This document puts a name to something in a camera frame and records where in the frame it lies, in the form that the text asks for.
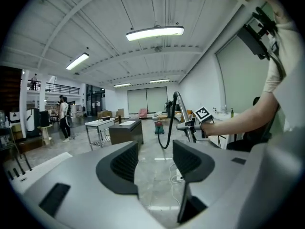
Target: concrete floor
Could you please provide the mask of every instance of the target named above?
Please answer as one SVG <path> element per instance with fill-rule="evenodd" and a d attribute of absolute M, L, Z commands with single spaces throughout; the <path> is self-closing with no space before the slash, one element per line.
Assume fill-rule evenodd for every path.
<path fill-rule="evenodd" d="M 63 143 L 64 136 L 57 125 L 50 129 L 49 134 L 53 137 L 52 146 L 43 146 L 26 152 L 26 156 L 32 167 L 37 166 L 57 155 L 68 152 L 72 156 L 90 152 L 90 145 L 85 131 L 84 122 L 95 120 L 96 117 L 80 118 L 74 122 L 73 134 L 76 135 L 68 143 Z M 168 135 L 168 123 L 164 125 L 165 134 L 160 135 L 163 146 L 166 145 Z M 171 142 L 167 149 L 162 149 L 158 143 L 158 137 L 154 134 L 154 121 L 151 119 L 142 120 L 144 145 L 139 151 L 139 163 L 135 170 L 134 182 L 139 189 L 139 199 L 152 216 L 154 216 L 166 228 L 175 228 L 178 226 L 177 216 L 179 213 L 179 204 L 172 196 L 170 183 L 169 167 L 174 164 L 173 161 L 173 139 L 187 140 L 184 132 L 175 128 L 177 121 L 174 121 L 172 128 Z M 91 141 L 98 141 L 96 129 L 90 129 Z M 28 170 L 24 159 L 20 160 L 23 169 Z M 4 168 L 12 170 L 17 168 L 17 164 L 11 160 L 4 163 Z M 172 177 L 176 174 L 176 166 L 171 167 Z M 181 201 L 184 189 L 184 181 L 173 184 L 173 194 L 177 200 Z"/>

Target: ceiling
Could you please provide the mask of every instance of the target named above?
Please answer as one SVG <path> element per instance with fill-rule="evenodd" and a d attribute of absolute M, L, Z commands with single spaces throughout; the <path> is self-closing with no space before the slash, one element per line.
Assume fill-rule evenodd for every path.
<path fill-rule="evenodd" d="M 0 64 L 106 89 L 164 78 L 179 82 L 241 5 L 238 0 L 31 0 L 7 36 Z M 154 25 L 183 26 L 184 35 L 127 40 L 126 33 Z M 90 57 L 66 70 L 84 52 Z"/>

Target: balcony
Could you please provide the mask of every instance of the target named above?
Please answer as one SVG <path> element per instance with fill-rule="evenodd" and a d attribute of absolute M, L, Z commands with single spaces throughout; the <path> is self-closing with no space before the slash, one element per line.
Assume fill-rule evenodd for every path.
<path fill-rule="evenodd" d="M 27 91 L 34 93 L 39 92 L 41 88 L 41 82 L 28 80 Z M 64 86 L 52 83 L 46 83 L 45 91 L 50 94 L 62 94 L 62 95 L 79 95 L 80 89 L 72 86 Z"/>

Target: column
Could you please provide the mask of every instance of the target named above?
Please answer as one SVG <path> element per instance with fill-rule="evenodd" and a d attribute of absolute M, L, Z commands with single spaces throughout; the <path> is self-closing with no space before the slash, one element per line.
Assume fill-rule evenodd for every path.
<path fill-rule="evenodd" d="M 44 111 L 45 110 L 45 97 L 46 97 L 46 82 L 47 82 L 47 77 L 43 75 L 41 77 L 41 85 L 40 85 L 40 93 L 39 93 L 39 111 Z"/>
<path fill-rule="evenodd" d="M 38 99 L 39 99 L 39 97 L 35 96 L 35 108 L 36 109 L 38 108 Z"/>
<path fill-rule="evenodd" d="M 27 127 L 26 127 L 26 118 L 27 118 L 27 86 L 28 86 L 28 78 L 29 72 L 27 70 L 23 71 L 21 79 L 21 87 L 20 87 L 20 96 L 19 96 L 19 115 L 20 115 L 20 125 L 23 138 L 27 137 Z"/>

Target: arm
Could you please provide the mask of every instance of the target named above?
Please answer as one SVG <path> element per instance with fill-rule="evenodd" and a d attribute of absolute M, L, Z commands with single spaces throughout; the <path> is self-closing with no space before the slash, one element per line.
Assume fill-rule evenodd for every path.
<path fill-rule="evenodd" d="M 231 135 L 255 130 L 267 124 L 275 115 L 278 102 L 273 93 L 263 92 L 253 107 L 232 119 L 214 124 L 202 123 L 206 135 Z"/>

